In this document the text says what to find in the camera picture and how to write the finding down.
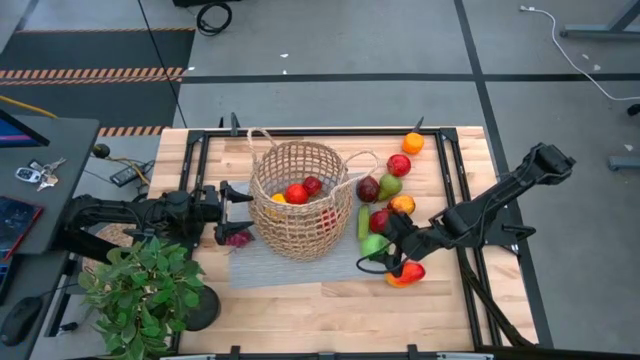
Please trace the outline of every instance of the gray cloth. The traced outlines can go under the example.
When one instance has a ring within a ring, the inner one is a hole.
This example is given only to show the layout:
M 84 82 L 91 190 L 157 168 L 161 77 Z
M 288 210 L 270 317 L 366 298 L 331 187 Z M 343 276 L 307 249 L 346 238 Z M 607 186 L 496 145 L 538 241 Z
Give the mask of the gray cloth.
M 234 183 L 233 187 L 239 192 L 246 193 L 249 185 L 246 182 Z M 367 274 L 356 268 L 356 261 L 360 258 L 360 244 L 356 234 L 356 223 L 361 202 L 357 197 L 354 197 L 354 200 L 354 209 L 343 236 L 327 255 L 315 261 L 299 262 L 274 253 L 264 242 L 255 227 L 251 227 L 250 231 L 255 236 L 255 241 L 231 253 L 231 287 L 251 288 L 313 282 L 380 279 L 380 275 Z M 233 204 L 229 213 L 229 220 L 251 220 L 248 203 Z M 370 261 L 363 261 L 362 267 L 372 270 L 384 269 L 382 264 Z

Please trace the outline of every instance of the green plant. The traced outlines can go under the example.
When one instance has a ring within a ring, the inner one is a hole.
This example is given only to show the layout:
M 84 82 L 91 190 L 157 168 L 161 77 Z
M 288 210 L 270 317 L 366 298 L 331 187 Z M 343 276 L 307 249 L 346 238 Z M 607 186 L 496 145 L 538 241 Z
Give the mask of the green plant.
M 165 339 L 183 331 L 189 308 L 200 303 L 200 265 L 184 259 L 187 249 L 153 238 L 146 245 L 114 248 L 111 265 L 83 271 L 78 283 L 85 302 L 101 313 L 94 329 L 104 338 L 108 358 L 154 359 L 167 355 Z

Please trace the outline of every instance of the wicker basket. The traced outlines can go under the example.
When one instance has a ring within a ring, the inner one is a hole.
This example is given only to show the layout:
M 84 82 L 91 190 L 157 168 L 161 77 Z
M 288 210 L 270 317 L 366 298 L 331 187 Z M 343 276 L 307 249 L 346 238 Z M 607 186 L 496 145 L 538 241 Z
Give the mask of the wicker basket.
M 263 156 L 253 146 L 252 132 L 261 132 L 273 145 Z M 379 165 L 371 150 L 362 150 L 343 160 L 335 150 L 309 141 L 290 141 L 277 145 L 260 128 L 247 133 L 253 172 L 249 192 L 254 200 L 249 213 L 256 229 L 277 254 L 294 260 L 311 261 L 329 252 L 342 236 L 353 210 L 352 184 L 373 173 Z M 376 166 L 367 174 L 349 180 L 347 163 L 355 156 L 370 154 Z M 304 205 L 271 200 L 284 193 L 293 183 L 302 183 L 307 176 L 322 181 L 321 194 Z

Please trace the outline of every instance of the white cable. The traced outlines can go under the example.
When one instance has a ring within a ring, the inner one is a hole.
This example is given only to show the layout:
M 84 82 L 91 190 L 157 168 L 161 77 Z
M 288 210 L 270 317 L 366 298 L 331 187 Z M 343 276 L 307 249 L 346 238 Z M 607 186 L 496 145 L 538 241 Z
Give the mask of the white cable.
M 533 6 L 531 7 L 527 7 L 527 6 L 520 6 L 520 11 L 529 11 L 529 12 L 537 12 L 540 14 L 545 14 L 548 17 L 551 18 L 551 21 L 553 21 L 553 26 L 551 27 L 551 39 L 553 40 L 553 43 L 556 44 L 556 47 L 558 48 L 558 50 L 560 50 L 560 52 L 562 53 L 562 55 L 564 55 L 564 58 L 567 59 L 567 61 L 569 62 L 569 64 L 576 69 L 578 72 L 580 72 L 582 75 L 586 76 L 587 79 L 591 80 L 591 82 L 598 88 L 600 89 L 600 91 L 602 91 L 602 93 L 608 97 L 611 100 L 614 101 L 627 101 L 627 100 L 640 100 L 640 96 L 634 96 L 634 97 L 628 97 L 628 98 L 616 98 L 613 97 L 611 95 L 609 95 L 609 93 L 602 88 L 602 86 L 600 86 L 600 84 L 598 84 L 597 81 L 595 81 L 591 75 L 587 74 L 586 72 L 582 71 L 582 69 L 580 69 L 579 67 L 576 66 L 576 64 L 573 63 L 573 61 L 571 61 L 571 59 L 569 58 L 569 56 L 567 55 L 567 53 L 564 52 L 564 49 L 562 48 L 562 46 L 560 46 L 560 44 L 558 43 L 558 40 L 556 39 L 556 18 L 553 17 L 553 15 L 549 14 L 548 12 L 544 11 L 544 10 L 538 10 L 536 8 L 534 8 Z

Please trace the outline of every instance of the computer mouse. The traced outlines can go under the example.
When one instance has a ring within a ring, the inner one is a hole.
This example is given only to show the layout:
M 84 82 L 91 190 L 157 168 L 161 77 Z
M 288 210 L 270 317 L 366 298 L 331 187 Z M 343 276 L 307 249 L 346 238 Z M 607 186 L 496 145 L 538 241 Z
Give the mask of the computer mouse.
M 18 301 L 2 322 L 0 341 L 7 346 L 21 343 L 29 334 L 41 308 L 42 299 L 40 297 L 26 297 Z

